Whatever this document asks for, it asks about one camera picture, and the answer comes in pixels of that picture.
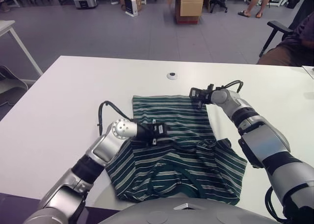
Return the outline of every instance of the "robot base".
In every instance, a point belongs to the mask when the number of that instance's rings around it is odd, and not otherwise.
[[[208,199],[160,198],[135,204],[99,224],[277,224],[259,214]]]

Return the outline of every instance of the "person's arm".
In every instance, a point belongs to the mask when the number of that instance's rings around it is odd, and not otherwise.
[[[300,34],[300,39],[303,46],[314,49],[314,13],[312,13],[308,19],[308,22]]]

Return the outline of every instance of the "trash bin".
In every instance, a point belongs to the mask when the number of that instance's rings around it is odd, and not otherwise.
[[[300,0],[288,0],[287,8],[294,9]]]

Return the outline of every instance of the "chair armrest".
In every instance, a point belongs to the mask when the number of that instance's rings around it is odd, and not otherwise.
[[[274,28],[277,31],[282,32],[283,34],[293,33],[292,29],[289,29],[288,27],[286,27],[285,25],[281,24],[278,21],[269,21],[267,22],[267,25],[269,25],[270,27]]]

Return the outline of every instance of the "person's foot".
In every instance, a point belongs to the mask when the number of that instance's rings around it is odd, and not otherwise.
[[[256,17],[256,18],[261,18],[261,17],[262,17],[262,15],[263,15],[263,13],[262,13],[262,12],[258,12],[258,13],[255,15],[255,17]]]
[[[243,17],[250,17],[251,16],[251,13],[249,13],[246,10],[240,11],[237,14],[240,15],[240,16],[243,16]]]

